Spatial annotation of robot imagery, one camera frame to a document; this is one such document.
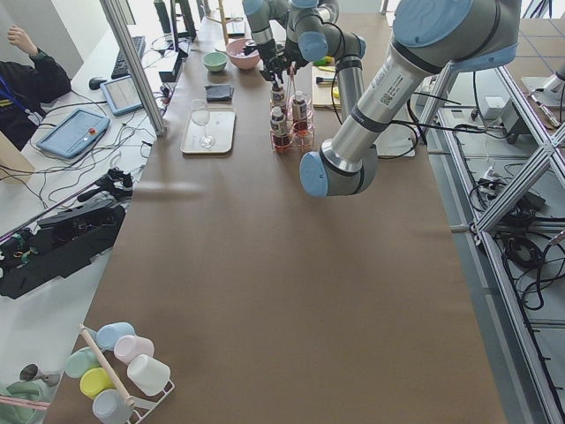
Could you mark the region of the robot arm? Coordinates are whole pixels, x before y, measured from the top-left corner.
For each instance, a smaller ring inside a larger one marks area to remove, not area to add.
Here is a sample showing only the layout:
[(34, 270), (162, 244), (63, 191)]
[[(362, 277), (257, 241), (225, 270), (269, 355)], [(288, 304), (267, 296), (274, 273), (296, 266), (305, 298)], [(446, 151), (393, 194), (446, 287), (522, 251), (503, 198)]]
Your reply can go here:
[(508, 64), (518, 45), (518, 1), (402, 1), (386, 60), (336, 135), (300, 162), (315, 197), (363, 192), (377, 166), (374, 145), (422, 80), (447, 65), (474, 72)]
[(283, 0), (243, 0), (251, 36), (263, 62), (261, 74), (274, 83), (283, 82), (283, 62), (277, 53), (270, 23), (278, 22), (283, 28), (288, 23), (290, 2)]

